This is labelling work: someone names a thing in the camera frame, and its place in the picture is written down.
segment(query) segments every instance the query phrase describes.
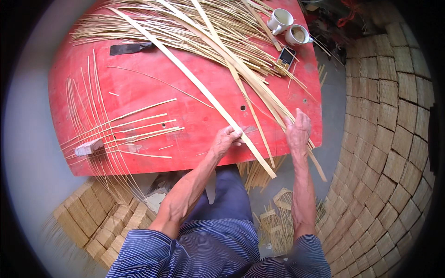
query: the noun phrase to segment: striped shirt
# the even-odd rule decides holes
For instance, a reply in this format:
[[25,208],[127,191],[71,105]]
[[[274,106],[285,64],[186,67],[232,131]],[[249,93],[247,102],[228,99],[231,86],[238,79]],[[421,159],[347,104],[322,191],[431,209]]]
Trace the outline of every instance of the striped shirt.
[[259,259],[252,222],[243,219],[189,221],[179,239],[153,230],[131,230],[111,266],[112,277],[228,277],[247,264],[243,277],[330,277],[331,270],[314,235],[294,243],[285,262]]

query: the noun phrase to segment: red table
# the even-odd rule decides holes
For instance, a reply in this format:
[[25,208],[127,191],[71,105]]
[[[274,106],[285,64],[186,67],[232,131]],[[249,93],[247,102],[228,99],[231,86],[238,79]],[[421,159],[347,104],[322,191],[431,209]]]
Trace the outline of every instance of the red table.
[[[295,23],[306,27],[303,14],[300,7],[294,2],[288,0],[268,1],[268,5],[273,8],[284,8],[288,10],[295,18]],[[97,3],[87,13],[104,13],[103,10],[95,11]],[[277,38],[285,43],[284,36],[278,35]],[[87,99],[89,92],[88,81],[88,63],[95,97],[95,105],[98,111],[100,123],[106,122],[106,116],[101,114],[101,97],[109,119],[122,116],[137,109],[163,102],[172,98],[171,101],[156,107],[141,111],[120,120],[113,121],[111,126],[128,123],[141,118],[167,113],[167,116],[157,117],[144,121],[135,122],[123,127],[113,128],[114,136],[117,139],[126,138],[142,133],[160,130],[161,124],[142,129],[136,129],[126,133],[118,131],[133,129],[140,126],[150,125],[162,121],[176,121],[165,123],[165,129],[179,126],[185,129],[163,134],[153,138],[138,141],[135,145],[120,145],[119,149],[126,153],[109,152],[117,149],[107,149],[109,153],[100,157],[95,157],[95,161],[107,162],[107,167],[101,169],[92,169],[91,161],[83,157],[73,157],[74,148],[81,143],[76,143],[63,150],[64,157],[75,176],[104,175],[104,174],[129,174],[129,173],[152,173],[164,172],[181,169],[192,169],[201,160],[201,154],[205,154],[217,130],[225,127],[228,123],[218,113],[216,109],[211,109],[202,103],[183,94],[182,92],[139,73],[134,73],[118,68],[109,68],[107,66],[119,66],[130,68],[142,73],[149,74],[161,79],[192,96],[210,104],[198,88],[161,52],[155,49],[148,53],[126,54],[119,56],[110,56],[109,47],[113,44],[119,44],[121,40],[108,40],[90,44],[73,46],[71,35],[67,35],[62,41],[49,73],[49,103],[51,115],[53,117],[54,129],[57,139],[62,148],[76,142],[77,140],[66,143],[79,134],[73,125],[75,117],[69,112],[66,80],[68,76],[74,80],[77,90],[73,92],[73,102],[76,106],[78,121],[82,122],[86,130],[89,130],[87,118],[94,123],[93,115]],[[98,97],[95,91],[94,67],[93,67],[93,49],[96,55],[97,72],[102,96]],[[279,53],[273,45],[265,46],[264,50],[271,55],[278,57]],[[322,117],[321,117],[321,93],[320,82],[317,71],[316,57],[313,46],[295,47],[297,58],[300,60],[296,64],[294,75],[300,79],[308,91],[314,96],[316,101],[311,98],[296,82],[291,82],[287,88],[288,77],[268,76],[269,88],[284,103],[284,105],[294,112],[298,107],[309,115],[312,122],[311,139],[314,145],[320,146],[322,141]],[[255,143],[256,148],[264,158],[268,157],[266,148],[261,136],[256,128],[255,121],[251,112],[247,109],[241,111],[240,107],[246,105],[246,102],[234,82],[229,70],[212,61],[206,60],[200,56],[189,52],[171,49],[172,53],[187,66],[194,75],[209,89],[215,98],[221,103],[226,111],[235,119],[235,121],[246,129],[248,137]],[[82,67],[83,76],[87,89],[85,89],[80,68]],[[249,97],[257,104],[261,110],[267,111],[266,106],[255,94],[249,85],[244,84]],[[279,156],[289,153],[286,139],[281,128],[269,117],[265,116],[258,109],[256,115],[264,130],[267,142],[273,156]],[[106,131],[105,141],[110,141],[112,135],[110,130]],[[157,156],[171,156],[172,158],[147,157],[137,154],[148,154]],[[233,148],[221,160],[221,165],[237,163],[242,161],[254,160],[255,157],[246,146]]]

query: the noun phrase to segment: white mug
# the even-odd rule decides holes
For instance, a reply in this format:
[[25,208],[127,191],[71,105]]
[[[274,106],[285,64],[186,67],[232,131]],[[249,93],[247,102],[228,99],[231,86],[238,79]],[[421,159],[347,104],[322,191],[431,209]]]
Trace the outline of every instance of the white mug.
[[303,45],[314,41],[306,28],[298,24],[292,25],[284,37],[286,38],[286,42],[290,45]]
[[275,9],[267,22],[267,26],[272,31],[272,35],[276,36],[291,26],[292,23],[294,23],[294,18],[290,12],[285,9]]

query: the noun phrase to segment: man's right hand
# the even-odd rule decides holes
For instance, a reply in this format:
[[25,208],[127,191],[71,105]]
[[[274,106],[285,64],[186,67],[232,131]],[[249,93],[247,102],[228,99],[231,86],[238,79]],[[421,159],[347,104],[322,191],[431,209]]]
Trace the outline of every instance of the man's right hand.
[[289,118],[284,118],[284,124],[286,125],[286,140],[289,149],[292,154],[306,153],[307,141],[311,134],[311,119],[297,108],[297,115],[295,117],[295,123]]

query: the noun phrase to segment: hand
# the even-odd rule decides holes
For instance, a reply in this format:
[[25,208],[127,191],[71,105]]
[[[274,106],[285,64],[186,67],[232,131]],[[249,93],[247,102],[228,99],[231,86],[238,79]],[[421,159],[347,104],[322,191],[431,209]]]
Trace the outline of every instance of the hand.
[[291,153],[299,152],[306,153],[307,141],[311,134],[311,119],[297,108],[297,115],[295,117],[295,123],[293,124],[289,118],[284,118],[284,124],[286,125],[286,140]]
[[218,157],[224,157],[230,146],[241,146],[241,143],[244,143],[240,138],[242,133],[241,130],[235,131],[231,126],[220,129],[218,133],[216,133],[210,150]]

